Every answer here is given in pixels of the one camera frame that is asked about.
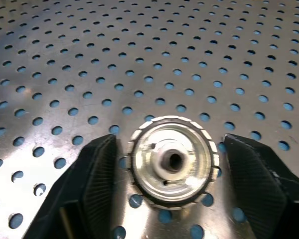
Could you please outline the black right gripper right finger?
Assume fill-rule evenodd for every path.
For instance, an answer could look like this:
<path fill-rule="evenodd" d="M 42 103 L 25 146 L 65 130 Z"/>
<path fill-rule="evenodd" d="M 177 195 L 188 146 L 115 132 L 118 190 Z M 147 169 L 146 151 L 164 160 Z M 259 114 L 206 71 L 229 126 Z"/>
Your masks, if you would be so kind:
<path fill-rule="evenodd" d="M 239 207 L 256 239 L 299 239 L 299 178 L 269 146 L 234 134 L 223 143 Z"/>

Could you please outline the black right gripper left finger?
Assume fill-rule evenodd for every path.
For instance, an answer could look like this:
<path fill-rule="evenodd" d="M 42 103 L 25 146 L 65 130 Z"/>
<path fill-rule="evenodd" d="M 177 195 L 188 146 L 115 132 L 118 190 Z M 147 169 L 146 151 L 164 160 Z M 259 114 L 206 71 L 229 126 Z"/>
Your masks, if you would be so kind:
<path fill-rule="evenodd" d="M 47 194 L 23 239 L 125 239 L 111 227 L 118 154 L 113 134 L 85 145 Z"/>

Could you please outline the silver metal toothed pulley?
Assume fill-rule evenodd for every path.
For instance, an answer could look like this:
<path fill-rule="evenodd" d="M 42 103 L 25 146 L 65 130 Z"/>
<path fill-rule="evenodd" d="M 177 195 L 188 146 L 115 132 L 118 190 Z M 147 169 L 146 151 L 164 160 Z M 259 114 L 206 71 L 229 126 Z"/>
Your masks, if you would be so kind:
<path fill-rule="evenodd" d="M 152 207 L 191 207 L 208 194 L 217 178 L 217 146 L 207 130 L 191 119 L 153 118 L 133 133 L 129 147 L 132 185 Z"/>

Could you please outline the perforated metal tray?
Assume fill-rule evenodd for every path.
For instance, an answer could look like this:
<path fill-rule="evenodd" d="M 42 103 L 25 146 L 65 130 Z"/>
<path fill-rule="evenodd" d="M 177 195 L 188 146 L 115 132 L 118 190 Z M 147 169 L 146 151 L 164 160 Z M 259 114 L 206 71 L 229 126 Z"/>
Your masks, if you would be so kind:
<path fill-rule="evenodd" d="M 175 115 L 299 177 L 299 0 L 0 0 L 0 239 L 84 145 Z"/>

